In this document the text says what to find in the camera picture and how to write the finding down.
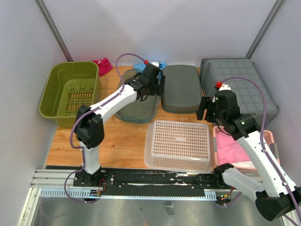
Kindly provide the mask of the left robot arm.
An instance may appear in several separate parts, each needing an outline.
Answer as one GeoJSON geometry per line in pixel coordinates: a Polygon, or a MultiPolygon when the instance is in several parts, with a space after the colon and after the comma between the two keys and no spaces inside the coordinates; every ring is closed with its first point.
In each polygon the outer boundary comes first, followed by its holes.
{"type": "Polygon", "coordinates": [[[98,160],[99,145],[105,137],[104,124],[123,107],[149,96],[162,96],[165,76],[156,62],[146,64],[141,73],[123,82],[122,86],[104,100],[79,108],[74,133],[82,151],[81,170],[76,172],[74,186],[99,186],[104,183],[98,160]]]}

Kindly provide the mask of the large grey storage crate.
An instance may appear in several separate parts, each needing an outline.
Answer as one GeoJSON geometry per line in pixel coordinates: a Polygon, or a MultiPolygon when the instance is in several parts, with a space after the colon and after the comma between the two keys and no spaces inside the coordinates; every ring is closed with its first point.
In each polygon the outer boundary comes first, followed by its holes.
{"type": "Polygon", "coordinates": [[[246,58],[203,58],[200,64],[200,82],[207,97],[213,97],[218,81],[230,78],[228,84],[237,96],[241,113],[249,113],[254,116],[258,124],[263,118],[263,99],[258,88],[261,88],[266,99],[267,125],[278,112],[279,107],[274,104],[269,96],[254,62],[246,58]]]}

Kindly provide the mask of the translucent teal plastic tub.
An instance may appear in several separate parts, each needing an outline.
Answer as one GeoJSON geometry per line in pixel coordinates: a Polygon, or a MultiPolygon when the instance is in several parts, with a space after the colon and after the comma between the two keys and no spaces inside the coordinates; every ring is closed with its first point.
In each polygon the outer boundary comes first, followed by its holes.
{"type": "Polygon", "coordinates": [[[156,115],[160,97],[148,96],[146,100],[136,100],[117,111],[114,115],[121,121],[129,123],[147,123],[156,115]]]}

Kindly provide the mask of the white perforated plastic basket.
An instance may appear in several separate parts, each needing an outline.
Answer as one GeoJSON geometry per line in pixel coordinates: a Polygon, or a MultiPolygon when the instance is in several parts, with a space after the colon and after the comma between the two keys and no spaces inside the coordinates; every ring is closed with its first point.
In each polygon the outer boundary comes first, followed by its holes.
{"type": "Polygon", "coordinates": [[[148,126],[144,165],[152,170],[210,173],[210,129],[207,124],[156,120],[148,126]]]}

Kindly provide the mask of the dark grey plastic tub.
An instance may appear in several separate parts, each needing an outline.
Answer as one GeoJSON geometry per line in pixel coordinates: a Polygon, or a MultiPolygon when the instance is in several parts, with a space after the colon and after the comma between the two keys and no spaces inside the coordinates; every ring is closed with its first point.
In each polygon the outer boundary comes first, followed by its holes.
{"type": "Polygon", "coordinates": [[[196,113],[202,97],[197,68],[192,65],[168,65],[164,67],[163,75],[162,108],[168,113],[196,113]]]}

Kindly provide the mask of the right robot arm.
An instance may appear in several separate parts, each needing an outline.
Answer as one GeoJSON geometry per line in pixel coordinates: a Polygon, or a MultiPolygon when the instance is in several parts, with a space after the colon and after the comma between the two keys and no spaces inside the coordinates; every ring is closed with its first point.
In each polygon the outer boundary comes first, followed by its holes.
{"type": "Polygon", "coordinates": [[[254,117],[240,113],[234,92],[221,90],[214,97],[202,97],[196,116],[198,120],[221,123],[247,153],[262,180],[259,183],[232,164],[225,163],[214,169],[213,183],[216,187],[232,186],[239,190],[255,203],[259,213],[268,221],[300,210],[301,188],[276,160],[254,117]]]}

